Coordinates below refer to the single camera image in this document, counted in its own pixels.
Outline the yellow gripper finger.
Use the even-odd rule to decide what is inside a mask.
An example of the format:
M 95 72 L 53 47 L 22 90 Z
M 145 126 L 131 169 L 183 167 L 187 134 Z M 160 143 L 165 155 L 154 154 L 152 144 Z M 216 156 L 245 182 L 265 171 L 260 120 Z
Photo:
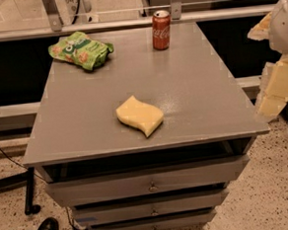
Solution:
M 248 32 L 248 38 L 252 40 L 268 40 L 271 12 L 268 12 L 259 23 L 253 26 Z
M 288 54 L 283 54 L 276 63 L 265 64 L 259 89 L 256 115 L 260 119 L 277 118 L 288 103 Z

